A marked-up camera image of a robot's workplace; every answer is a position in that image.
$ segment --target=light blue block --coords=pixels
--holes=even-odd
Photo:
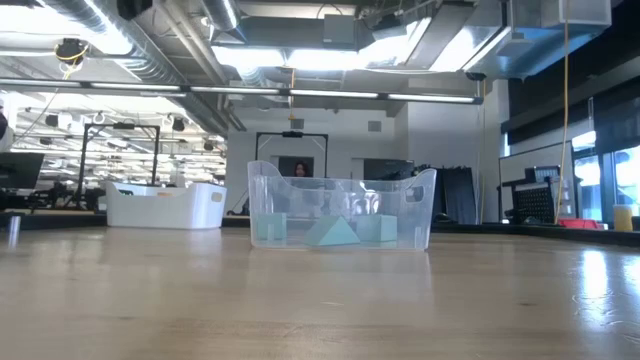
[[[304,243],[310,246],[350,245],[360,239],[342,216],[322,216],[307,231]]]
[[[398,240],[398,218],[390,215],[358,216],[356,233],[362,241],[396,241]]]
[[[273,240],[284,240],[287,237],[287,214],[259,214],[255,218],[258,239],[269,240],[270,227]]]

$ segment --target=fluorescent light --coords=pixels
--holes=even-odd
[[[389,100],[459,103],[459,104],[472,104],[476,101],[476,99],[472,97],[443,96],[443,95],[413,95],[413,94],[389,94]]]
[[[152,138],[144,138],[144,137],[137,137],[137,138],[127,138],[127,140],[129,141],[144,141],[144,142],[155,142],[156,139],[152,139]],[[160,142],[163,143],[181,143],[181,142],[187,142],[184,139],[160,139]]]
[[[97,89],[115,90],[141,90],[141,91],[180,91],[177,85],[156,85],[156,84],[123,84],[123,83],[91,83]]]
[[[325,97],[346,97],[359,99],[375,99],[377,93],[353,92],[353,91],[324,91],[324,90],[296,90],[291,89],[290,94],[293,96],[325,96]]]
[[[358,52],[361,65],[393,65],[396,60],[395,54],[401,53],[406,48],[407,39],[407,35],[401,35],[376,40],[373,44]]]
[[[0,85],[80,87],[77,81],[37,80],[37,79],[0,79]]]
[[[408,35],[409,39],[404,49],[396,56],[395,65],[404,64],[409,60],[409,56],[411,56],[416,46],[418,46],[418,42],[420,42],[425,31],[427,31],[429,24],[431,24],[431,18],[427,17],[419,22],[415,21],[407,25],[407,34],[410,34]]]
[[[163,93],[163,92],[156,92],[156,91],[143,91],[140,93],[140,95],[146,96],[146,97],[171,97],[171,98],[187,97],[187,94],[185,93]]]
[[[362,66],[355,51],[294,50],[287,66],[300,70],[353,70]]]
[[[284,66],[282,52],[276,49],[228,48],[212,46],[216,58],[221,64],[236,68],[256,68],[265,66]]]
[[[278,89],[218,87],[218,86],[192,86],[194,92],[212,92],[221,94],[251,94],[251,95],[278,95]]]
[[[56,150],[56,149],[24,149],[13,148],[11,152],[15,153],[39,153],[45,155],[64,155],[80,157],[82,151],[80,150]],[[119,152],[119,151],[87,151],[87,156],[120,156],[122,158],[128,158],[133,160],[152,160],[153,154],[141,154],[135,152]],[[191,159],[191,160],[219,160],[220,155],[216,154],[175,154],[173,157],[176,160]],[[171,160],[169,154],[158,154],[158,161]]]
[[[466,63],[463,67],[462,70],[464,71],[469,71],[469,69],[471,69],[472,67],[474,67],[478,61],[480,61],[482,58],[484,58],[485,56],[487,56],[487,54],[489,53],[489,51],[493,50],[493,48],[495,48],[496,46],[498,46],[498,44],[500,44],[500,42],[507,36],[509,35],[509,33],[511,32],[511,27],[507,26],[504,29],[502,29],[502,31],[498,34],[498,36],[496,36],[493,40],[491,40],[490,43],[488,43],[484,48],[482,48],[482,50],[480,50],[475,56],[473,56],[471,58],[471,60],[469,60],[468,63]]]

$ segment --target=table surface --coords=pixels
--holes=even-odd
[[[0,242],[3,359],[640,359],[640,252],[434,234],[252,249],[247,229]]]

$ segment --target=clear plastic bin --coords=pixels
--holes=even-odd
[[[282,177],[249,163],[251,242],[260,248],[423,251],[436,170],[401,181]]]

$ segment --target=black equipment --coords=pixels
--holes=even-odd
[[[514,224],[553,224],[555,200],[553,180],[560,176],[560,166],[526,168],[525,178],[502,183],[511,187],[513,210],[505,212]]]
[[[44,154],[0,153],[0,188],[35,188],[43,160]]]
[[[413,161],[364,159],[364,180],[404,180],[411,177],[413,168]]]

